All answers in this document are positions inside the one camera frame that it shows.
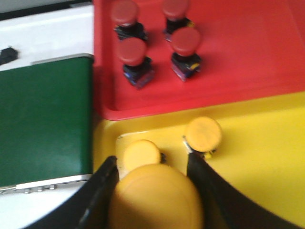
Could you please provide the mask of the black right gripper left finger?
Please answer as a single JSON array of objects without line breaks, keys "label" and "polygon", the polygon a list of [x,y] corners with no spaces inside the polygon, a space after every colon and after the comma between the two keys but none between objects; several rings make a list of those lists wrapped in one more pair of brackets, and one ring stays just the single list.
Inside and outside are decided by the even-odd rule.
[{"label": "black right gripper left finger", "polygon": [[117,157],[109,156],[72,197],[26,228],[107,228],[110,198],[118,181]]}]

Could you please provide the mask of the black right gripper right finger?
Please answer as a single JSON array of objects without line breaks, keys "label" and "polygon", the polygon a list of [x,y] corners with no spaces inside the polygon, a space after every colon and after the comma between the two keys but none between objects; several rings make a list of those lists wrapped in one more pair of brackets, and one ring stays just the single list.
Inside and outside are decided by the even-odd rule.
[{"label": "black right gripper right finger", "polygon": [[188,155],[187,176],[204,206],[205,226],[216,229],[299,229],[246,197],[217,174],[197,153]]}]

